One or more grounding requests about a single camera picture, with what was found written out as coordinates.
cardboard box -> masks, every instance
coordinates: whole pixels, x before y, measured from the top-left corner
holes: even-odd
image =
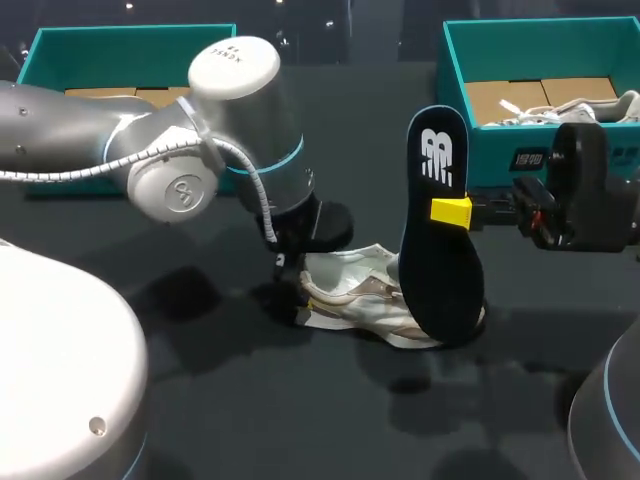
[[[69,97],[100,98],[100,97],[133,97],[136,89],[129,88],[69,88],[64,91]]]
[[[136,96],[145,99],[157,108],[166,107],[175,102],[181,94],[175,88],[138,88]]]
[[[501,99],[526,110],[640,91],[639,56],[635,17],[445,22],[436,96],[467,123],[469,188],[510,187],[522,175],[515,157],[525,151],[546,157],[553,142],[557,125],[485,126],[514,117]],[[640,123],[602,125],[612,170],[630,175],[640,165]],[[544,162],[526,173],[544,178]]]
[[[588,100],[611,100],[618,98],[608,77],[592,78],[548,78],[542,87],[549,105],[559,107],[576,98]]]
[[[163,89],[143,95],[164,106],[188,91],[187,72],[193,58],[212,43],[235,35],[235,25],[41,28],[18,83],[83,97]],[[35,195],[121,195],[107,177],[27,188]],[[229,179],[223,177],[219,192],[232,190]]]
[[[500,100],[521,110],[549,105],[541,82],[470,82],[465,83],[465,88],[480,125],[513,117],[513,113],[500,105]]]

yellow block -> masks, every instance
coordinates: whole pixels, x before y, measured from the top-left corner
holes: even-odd
[[[471,199],[434,198],[431,202],[431,220],[449,223],[469,230],[471,227]]]

white sneaker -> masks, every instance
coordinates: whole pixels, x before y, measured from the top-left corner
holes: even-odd
[[[307,254],[300,281],[310,300],[297,323],[326,330],[368,330],[397,348],[440,345],[409,313],[396,280],[397,262],[397,255],[377,244]]]
[[[501,100],[500,105],[516,115],[487,127],[504,125],[550,125],[560,123],[632,123],[640,121],[640,94],[629,90],[613,100],[586,100],[578,98],[560,107],[535,107],[521,111],[515,105]]]

cable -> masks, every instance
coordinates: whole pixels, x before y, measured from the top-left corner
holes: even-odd
[[[262,180],[260,179],[260,175],[258,174],[256,167],[254,167],[253,162],[238,147],[233,145],[226,140],[221,140],[219,138],[214,138],[213,142],[216,146],[222,150],[227,151],[234,157],[236,157],[244,169],[249,174],[249,178],[253,182],[253,186],[256,189],[256,193],[258,194],[258,199],[260,200],[260,209],[262,210],[262,223],[264,225],[264,236],[269,243],[278,243],[278,237],[276,236],[276,232],[273,230],[273,223],[271,222],[271,207],[269,206],[269,199],[267,198],[267,192],[264,189],[264,185]]]
[[[80,170],[71,170],[68,172],[52,172],[52,173],[26,173],[26,172],[8,172],[0,170],[0,181],[17,182],[17,183],[63,183],[73,182],[75,180],[83,180],[86,178],[97,177],[106,173],[132,165],[144,160],[156,160],[162,157],[172,157],[177,153],[184,153],[199,146],[202,141],[189,140],[176,142],[173,145],[160,145],[150,147],[138,153],[129,155],[128,157],[112,160],[102,165],[96,165],[91,168],[82,168]]]
[[[264,189],[260,175],[256,171],[256,168],[251,162],[251,159],[240,150],[226,140],[213,138],[213,143],[220,149],[233,155],[240,161],[245,168],[253,185],[258,194],[260,201],[260,209],[262,210],[262,222],[264,225],[265,238],[269,243],[278,243],[278,238],[273,229],[273,223],[271,221],[271,208],[269,207],[269,199],[267,198],[267,192]],[[199,147],[203,141],[198,138],[195,140],[188,140],[182,142],[176,142],[175,144],[160,145],[156,147],[150,147],[138,153],[129,155],[128,157],[112,160],[102,165],[97,165],[91,168],[83,168],[80,170],[71,170],[68,172],[51,172],[51,173],[26,173],[26,172],[10,172],[0,170],[0,181],[5,182],[17,182],[17,183],[62,183],[73,182],[76,180],[83,180],[86,178],[96,177],[104,175],[106,173],[123,168],[134,163],[144,160],[159,160],[166,157],[172,157],[176,154],[183,154],[185,151],[193,150],[195,147]]]

black insole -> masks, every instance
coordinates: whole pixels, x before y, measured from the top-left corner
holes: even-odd
[[[409,126],[409,208],[399,258],[402,292],[422,330],[458,344],[476,330],[484,301],[484,274],[463,227],[430,220],[433,198],[466,195],[468,137],[449,107],[418,113]]]

